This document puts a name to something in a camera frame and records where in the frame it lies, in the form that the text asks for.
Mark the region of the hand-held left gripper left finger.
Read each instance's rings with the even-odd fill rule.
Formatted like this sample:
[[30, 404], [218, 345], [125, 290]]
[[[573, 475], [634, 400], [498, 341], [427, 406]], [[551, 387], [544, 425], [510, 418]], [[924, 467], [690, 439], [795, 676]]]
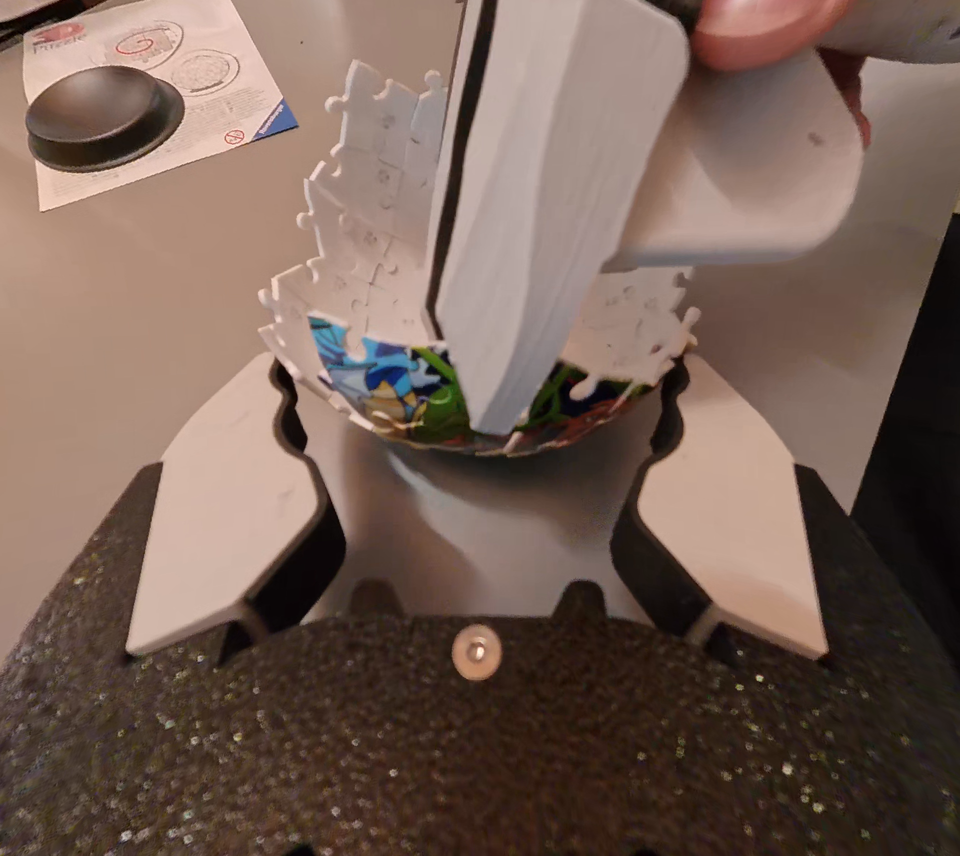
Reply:
[[222, 626], [256, 644], [300, 624], [330, 587], [346, 538], [297, 401], [263, 353], [177, 432], [161, 459], [130, 656]]

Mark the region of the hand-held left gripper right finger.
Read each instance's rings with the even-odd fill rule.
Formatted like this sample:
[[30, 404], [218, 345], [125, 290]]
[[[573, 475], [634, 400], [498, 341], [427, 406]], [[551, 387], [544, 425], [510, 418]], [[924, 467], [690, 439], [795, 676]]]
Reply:
[[829, 653], [794, 459], [703, 359], [659, 392], [651, 454], [613, 527], [614, 571], [659, 631], [720, 628], [810, 660]]

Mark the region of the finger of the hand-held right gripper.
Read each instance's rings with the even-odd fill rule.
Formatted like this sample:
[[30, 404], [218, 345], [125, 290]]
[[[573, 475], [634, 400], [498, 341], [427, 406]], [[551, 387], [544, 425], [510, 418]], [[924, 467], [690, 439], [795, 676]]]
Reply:
[[442, 339], [437, 301], [461, 196], [467, 145], [481, 94], [498, 0], [465, 0], [431, 199], [427, 238], [424, 324]]
[[560, 358], [689, 59], [644, 0], [497, 0], [437, 301], [474, 430], [513, 430]]

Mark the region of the colourful cartoon puzzle ball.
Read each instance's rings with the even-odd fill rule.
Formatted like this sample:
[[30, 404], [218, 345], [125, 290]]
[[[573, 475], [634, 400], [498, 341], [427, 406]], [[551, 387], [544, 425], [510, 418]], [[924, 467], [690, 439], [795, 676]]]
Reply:
[[338, 143], [304, 180], [300, 228], [318, 255], [260, 292], [260, 335], [298, 391], [378, 437], [414, 448], [522, 457], [577, 442], [626, 413], [696, 345], [677, 313], [690, 268], [602, 274], [560, 358], [506, 435], [471, 427], [446, 345], [422, 314], [429, 210], [447, 109], [436, 70], [420, 93], [354, 59]]

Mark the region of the black round ball stand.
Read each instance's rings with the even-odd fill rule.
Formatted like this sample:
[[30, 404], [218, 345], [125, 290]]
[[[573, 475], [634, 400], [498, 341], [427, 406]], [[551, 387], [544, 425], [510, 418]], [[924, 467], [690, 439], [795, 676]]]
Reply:
[[30, 102], [25, 126], [36, 162], [87, 174], [152, 153], [185, 116], [185, 99], [172, 83], [138, 68], [104, 65], [47, 86]]

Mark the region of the printed instruction leaflet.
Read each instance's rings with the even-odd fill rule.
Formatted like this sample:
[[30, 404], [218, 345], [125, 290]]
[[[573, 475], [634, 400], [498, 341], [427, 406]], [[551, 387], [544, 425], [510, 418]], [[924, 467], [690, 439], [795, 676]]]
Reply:
[[23, 43], [25, 95], [103, 65], [171, 83], [184, 119], [158, 149], [99, 174], [37, 163], [42, 212], [298, 126], [232, 0], [142, 0], [33, 30]]

